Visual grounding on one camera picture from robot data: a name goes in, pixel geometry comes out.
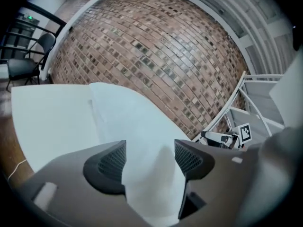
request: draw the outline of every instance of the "chair leg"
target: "chair leg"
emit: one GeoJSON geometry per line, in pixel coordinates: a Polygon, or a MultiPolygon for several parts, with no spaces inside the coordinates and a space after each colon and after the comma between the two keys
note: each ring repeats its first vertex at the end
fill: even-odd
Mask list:
{"type": "Polygon", "coordinates": [[[28,83],[29,80],[30,80],[30,78],[27,79],[27,81],[25,82],[24,86],[28,83]]]}
{"type": "Polygon", "coordinates": [[[8,82],[8,85],[6,86],[6,90],[10,93],[10,91],[9,91],[9,84],[10,84],[10,80],[8,82]]]}

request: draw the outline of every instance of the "white panel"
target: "white panel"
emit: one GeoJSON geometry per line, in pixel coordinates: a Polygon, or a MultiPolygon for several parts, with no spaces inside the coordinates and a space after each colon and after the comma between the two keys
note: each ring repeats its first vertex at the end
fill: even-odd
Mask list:
{"type": "Polygon", "coordinates": [[[270,91],[287,127],[303,125],[303,51],[298,52],[291,67],[270,91]]]}
{"type": "Polygon", "coordinates": [[[257,95],[269,98],[269,92],[276,82],[273,81],[245,81],[248,96],[257,95]]]}
{"type": "MultiPolygon", "coordinates": [[[[261,107],[261,106],[258,106],[256,105],[259,109],[259,111],[261,112],[262,116],[265,117],[265,118],[268,118],[268,119],[271,119],[277,123],[280,123],[280,124],[284,124],[283,122],[283,119],[280,115],[279,112],[277,111],[273,111],[271,109],[268,109],[268,108],[264,108],[264,107],[261,107]]],[[[250,106],[250,111],[253,113],[253,114],[256,114],[257,111],[252,107],[250,106]]]]}
{"type": "Polygon", "coordinates": [[[276,15],[276,12],[273,10],[271,0],[262,0],[258,7],[260,8],[261,12],[263,13],[266,19],[270,19],[276,15]]]}
{"type": "Polygon", "coordinates": [[[0,65],[0,79],[9,78],[8,66],[6,64],[0,65]]]}
{"type": "MultiPolygon", "coordinates": [[[[253,95],[249,95],[249,97],[254,102],[256,107],[260,110],[263,117],[283,124],[283,119],[280,115],[280,112],[278,111],[274,101],[269,97],[269,95],[268,98],[253,95]]],[[[257,111],[252,106],[250,106],[250,110],[252,113],[257,114],[257,111]]]]}
{"type": "Polygon", "coordinates": [[[254,66],[254,70],[255,70],[256,74],[266,74],[266,72],[262,66],[262,63],[260,61],[260,58],[258,56],[258,53],[256,51],[256,47],[254,45],[249,46],[246,48],[246,51],[251,59],[251,62],[254,66]]]}
{"type": "Polygon", "coordinates": [[[264,41],[267,40],[267,36],[266,36],[266,34],[265,34],[265,31],[264,31],[264,28],[263,28],[263,27],[259,28],[259,29],[258,29],[258,32],[260,33],[260,35],[261,35],[261,37],[262,37],[262,39],[263,39],[264,41]]]}
{"type": "MultiPolygon", "coordinates": [[[[233,107],[230,108],[230,115],[232,116],[231,120],[233,120],[235,126],[239,126],[244,123],[250,124],[251,135],[254,143],[263,142],[269,137],[263,122],[257,115],[233,107]]],[[[271,122],[268,119],[266,119],[266,122],[272,134],[283,130],[282,125],[271,122]]]]}
{"type": "Polygon", "coordinates": [[[255,12],[252,9],[248,9],[246,11],[246,14],[252,20],[252,22],[256,26],[256,28],[259,29],[261,27],[261,22],[258,19],[258,16],[255,14],[255,12]]]}
{"type": "Polygon", "coordinates": [[[252,40],[249,35],[245,35],[245,36],[241,37],[239,40],[244,48],[247,48],[247,47],[253,45],[252,40]]]}
{"type": "Polygon", "coordinates": [[[281,18],[273,23],[268,24],[267,27],[271,36],[274,38],[281,35],[287,35],[292,32],[292,25],[287,18],[281,18]]]}
{"type": "Polygon", "coordinates": [[[275,43],[278,47],[280,58],[282,60],[282,73],[285,73],[287,68],[293,62],[296,51],[293,48],[293,35],[289,33],[275,38],[275,43]]]}

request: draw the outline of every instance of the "metal railing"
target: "metal railing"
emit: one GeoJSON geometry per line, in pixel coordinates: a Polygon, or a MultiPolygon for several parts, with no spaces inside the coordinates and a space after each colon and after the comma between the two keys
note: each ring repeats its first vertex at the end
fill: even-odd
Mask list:
{"type": "MultiPolygon", "coordinates": [[[[225,103],[224,107],[221,109],[221,111],[215,116],[215,118],[205,127],[203,131],[211,131],[218,122],[228,113],[230,107],[232,106],[234,100],[236,99],[237,95],[241,93],[244,98],[245,98],[245,103],[246,103],[246,110],[249,112],[250,105],[255,109],[257,112],[258,117],[261,119],[263,122],[268,135],[272,136],[272,133],[266,123],[266,118],[263,117],[257,106],[254,104],[254,102],[251,100],[249,95],[247,94],[247,90],[245,88],[245,83],[247,82],[254,82],[254,83],[277,83],[283,75],[280,74],[267,74],[267,75],[245,75],[246,72],[243,72],[236,88],[234,89],[232,95],[230,98],[227,100],[225,103]]],[[[201,142],[202,138],[201,135],[198,134],[192,141],[193,142],[201,142]]]]}
{"type": "MultiPolygon", "coordinates": [[[[23,8],[26,8],[26,9],[29,9],[33,12],[36,12],[46,18],[48,18],[49,20],[55,22],[56,24],[59,25],[59,28],[57,29],[56,32],[53,32],[53,31],[50,31],[48,29],[45,29],[43,27],[40,27],[34,23],[31,23],[31,22],[28,22],[28,21],[25,21],[25,20],[22,20],[20,18],[15,18],[10,26],[8,27],[7,31],[5,32],[4,34],[4,38],[2,39],[1,41],[1,44],[0,44],[0,64],[6,64],[7,63],[7,60],[11,59],[11,58],[15,58],[16,57],[16,52],[27,52],[28,49],[27,47],[23,47],[23,46],[19,46],[18,43],[20,41],[20,38],[24,38],[26,40],[28,40],[29,42],[32,40],[32,41],[37,41],[36,38],[33,38],[31,36],[27,36],[27,35],[24,35],[24,34],[20,34],[20,33],[15,33],[15,32],[12,32],[10,31],[10,29],[13,27],[13,26],[16,26],[16,25],[19,25],[19,26],[22,26],[24,28],[28,28],[29,30],[32,31],[32,35],[34,33],[34,31],[36,29],[39,29],[39,30],[42,30],[44,32],[47,32],[47,33],[51,33],[53,34],[55,37],[57,37],[59,35],[59,33],[62,31],[63,27],[66,25],[66,23],[61,20],[60,18],[58,18],[57,16],[55,16],[54,14],[51,14],[50,12],[46,11],[45,9],[33,4],[33,3],[30,3],[30,2],[26,2],[23,6],[23,8]],[[15,38],[15,41],[13,43],[13,45],[9,44],[8,41],[9,41],[9,38],[11,37],[14,37],[15,38]],[[7,58],[7,55],[5,52],[7,51],[12,51],[12,53],[9,55],[9,58],[7,58]]],[[[41,54],[43,55],[44,53],[43,52],[40,52],[40,51],[30,51],[31,53],[33,54],[41,54]]],[[[43,61],[40,63],[41,65],[41,69],[43,70],[44,68],[44,65],[45,65],[45,62],[47,60],[47,56],[44,57],[43,61]]]]}

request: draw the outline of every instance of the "white cable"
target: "white cable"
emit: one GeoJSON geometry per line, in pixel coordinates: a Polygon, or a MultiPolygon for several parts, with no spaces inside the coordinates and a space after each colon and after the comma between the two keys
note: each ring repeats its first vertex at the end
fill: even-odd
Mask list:
{"type": "Polygon", "coordinates": [[[18,165],[16,166],[15,170],[11,173],[11,175],[9,175],[8,181],[9,181],[9,179],[11,178],[11,176],[13,176],[13,174],[17,171],[18,167],[19,167],[23,162],[26,162],[26,161],[27,161],[27,160],[25,159],[25,160],[23,160],[23,161],[21,161],[21,162],[18,163],[18,165]]]}

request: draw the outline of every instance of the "white railing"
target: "white railing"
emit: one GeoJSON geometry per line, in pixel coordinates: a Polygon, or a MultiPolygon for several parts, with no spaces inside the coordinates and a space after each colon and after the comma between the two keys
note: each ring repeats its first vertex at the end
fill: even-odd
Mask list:
{"type": "MultiPolygon", "coordinates": [[[[250,108],[250,105],[252,105],[252,107],[256,110],[258,117],[261,119],[261,121],[263,122],[268,135],[272,136],[272,133],[266,123],[266,118],[263,117],[263,115],[261,114],[260,110],[258,109],[258,107],[254,104],[254,102],[250,99],[249,95],[247,94],[247,90],[245,88],[245,83],[246,82],[253,82],[253,83],[277,83],[282,77],[283,75],[280,74],[268,74],[268,75],[245,75],[246,72],[243,72],[236,88],[234,89],[232,95],[230,96],[230,98],[227,100],[227,102],[225,103],[224,107],[221,109],[221,111],[215,116],[215,118],[205,127],[205,129],[203,131],[211,131],[216,125],[217,123],[229,112],[230,107],[232,106],[234,100],[236,99],[237,95],[239,93],[241,93],[244,97],[245,97],[245,104],[246,104],[246,109],[248,111],[250,108]]],[[[194,139],[194,142],[199,141],[201,143],[202,138],[201,135],[198,134],[194,139]]]]}
{"type": "MultiPolygon", "coordinates": [[[[220,112],[217,114],[217,116],[215,116],[215,118],[205,127],[204,131],[211,131],[216,126],[216,124],[224,117],[224,115],[228,112],[230,106],[232,105],[232,103],[234,102],[234,100],[236,99],[236,97],[239,93],[238,92],[239,88],[243,84],[245,73],[246,73],[245,71],[242,73],[242,76],[241,76],[236,88],[234,89],[232,95],[227,100],[227,102],[225,103],[223,108],[220,110],[220,112]]],[[[200,139],[201,139],[201,135],[198,134],[193,139],[193,141],[196,142],[197,140],[200,140],[200,139]]]]}

